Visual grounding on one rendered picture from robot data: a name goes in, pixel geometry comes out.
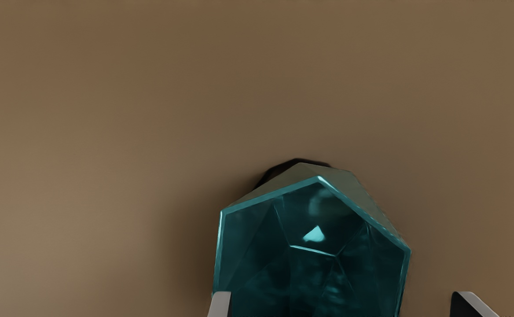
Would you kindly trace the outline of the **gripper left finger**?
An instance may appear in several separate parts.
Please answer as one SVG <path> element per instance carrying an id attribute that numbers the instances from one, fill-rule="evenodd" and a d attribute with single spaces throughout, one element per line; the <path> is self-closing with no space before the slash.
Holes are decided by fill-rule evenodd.
<path id="1" fill-rule="evenodd" d="M 230 291 L 217 291 L 212 295 L 207 317 L 231 317 Z"/>

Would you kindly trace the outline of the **teal faceted mug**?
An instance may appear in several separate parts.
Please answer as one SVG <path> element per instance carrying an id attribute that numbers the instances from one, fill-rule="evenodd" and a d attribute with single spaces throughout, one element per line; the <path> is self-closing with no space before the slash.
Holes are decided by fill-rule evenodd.
<path id="1" fill-rule="evenodd" d="M 411 249 L 350 171 L 293 160 L 220 211 L 228 317 L 400 317 Z"/>

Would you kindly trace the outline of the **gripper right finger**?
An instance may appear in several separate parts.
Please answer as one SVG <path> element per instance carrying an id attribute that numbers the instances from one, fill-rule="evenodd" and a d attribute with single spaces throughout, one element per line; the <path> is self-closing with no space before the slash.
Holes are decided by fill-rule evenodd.
<path id="1" fill-rule="evenodd" d="M 450 317 L 500 317 L 480 297 L 470 291 L 454 291 Z"/>

